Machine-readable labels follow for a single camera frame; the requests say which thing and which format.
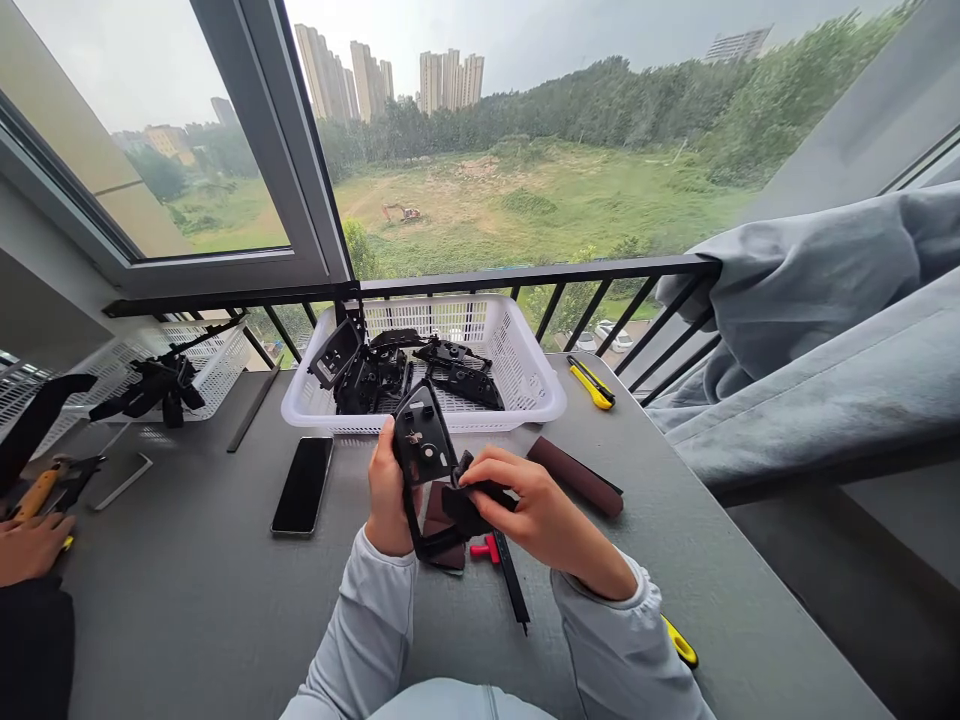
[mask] smartphone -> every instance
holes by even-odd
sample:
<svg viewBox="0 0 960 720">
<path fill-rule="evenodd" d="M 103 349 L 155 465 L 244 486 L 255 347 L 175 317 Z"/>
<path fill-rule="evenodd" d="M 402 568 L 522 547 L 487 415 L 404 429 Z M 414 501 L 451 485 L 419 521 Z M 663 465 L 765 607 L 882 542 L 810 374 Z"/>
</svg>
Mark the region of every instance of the smartphone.
<svg viewBox="0 0 960 720">
<path fill-rule="evenodd" d="M 280 493 L 270 532 L 294 537 L 313 535 L 332 455 L 333 438 L 301 438 Z"/>
</svg>

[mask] black ruler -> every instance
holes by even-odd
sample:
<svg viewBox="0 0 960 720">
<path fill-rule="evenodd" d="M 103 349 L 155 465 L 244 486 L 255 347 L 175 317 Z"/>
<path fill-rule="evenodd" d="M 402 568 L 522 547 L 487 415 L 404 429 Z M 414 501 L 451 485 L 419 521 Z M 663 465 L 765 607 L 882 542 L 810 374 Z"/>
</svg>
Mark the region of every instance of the black ruler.
<svg viewBox="0 0 960 720">
<path fill-rule="evenodd" d="M 500 553 L 500 567 L 503 568 L 503 579 L 507 583 L 510 604 L 513 605 L 513 616 L 523 625 L 523 634 L 526 635 L 530 613 L 527 612 L 527 604 L 523 600 L 523 590 L 520 589 L 517 569 L 513 566 L 513 558 L 510 556 L 510 546 L 507 545 L 507 538 L 499 530 L 493 531 L 493 539 L 497 543 L 497 552 Z"/>
</svg>

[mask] grass field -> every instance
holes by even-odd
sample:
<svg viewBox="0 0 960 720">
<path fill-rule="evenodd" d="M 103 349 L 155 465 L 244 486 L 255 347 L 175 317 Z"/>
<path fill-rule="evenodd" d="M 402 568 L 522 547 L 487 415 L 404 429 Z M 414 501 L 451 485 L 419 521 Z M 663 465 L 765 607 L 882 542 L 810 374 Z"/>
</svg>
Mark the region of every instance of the grass field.
<svg viewBox="0 0 960 720">
<path fill-rule="evenodd" d="M 410 277 L 565 262 L 589 245 L 595 257 L 606 257 L 631 236 L 644 255 L 678 254 L 731 227 L 754 195 L 706 181 L 693 153 L 637 154 L 550 139 L 530 147 L 535 159 L 474 153 L 370 168 L 334 187 L 337 209 L 363 224 L 387 277 Z M 391 209 L 388 221 L 381 207 L 394 203 L 423 217 L 401 223 Z M 215 218 L 216 229 L 187 236 L 198 252 L 287 244 L 260 179 L 236 181 L 232 192 L 194 188 L 174 206 L 190 220 Z M 626 309 L 629 298 L 615 289 L 603 317 Z M 536 328 L 529 295 L 521 293 L 520 306 Z M 633 318 L 649 319 L 657 309 L 647 301 Z"/>
</svg>

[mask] brown sandpaper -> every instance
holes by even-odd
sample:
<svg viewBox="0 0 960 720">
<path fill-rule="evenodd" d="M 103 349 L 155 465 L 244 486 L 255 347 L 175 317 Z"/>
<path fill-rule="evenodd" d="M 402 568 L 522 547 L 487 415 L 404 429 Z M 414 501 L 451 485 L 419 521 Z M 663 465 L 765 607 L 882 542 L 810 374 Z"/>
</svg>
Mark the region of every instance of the brown sandpaper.
<svg viewBox="0 0 960 720">
<path fill-rule="evenodd" d="M 607 517 L 614 518 L 623 512 L 623 498 L 616 485 L 567 455 L 545 437 L 537 438 L 527 453 L 527 459 L 543 465 L 554 480 L 575 490 Z"/>
</svg>

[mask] window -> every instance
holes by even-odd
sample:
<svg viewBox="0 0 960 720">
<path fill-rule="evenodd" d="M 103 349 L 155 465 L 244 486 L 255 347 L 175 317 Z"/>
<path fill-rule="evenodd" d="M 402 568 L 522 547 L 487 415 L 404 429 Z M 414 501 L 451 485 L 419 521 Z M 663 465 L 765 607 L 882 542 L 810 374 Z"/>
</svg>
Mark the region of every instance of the window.
<svg viewBox="0 0 960 720">
<path fill-rule="evenodd" d="M 187 0 L 14 1 L 29 27 L 3 92 L 132 256 L 290 244 Z"/>
<path fill-rule="evenodd" d="M 286 0 L 376 278 L 686 251 L 736 223 L 915 4 L 464 3 L 413 31 L 380 3 Z"/>
<path fill-rule="evenodd" d="M 247 4 L 0 1 L 4 171 L 129 297 L 349 279 L 280 21 Z"/>
</svg>

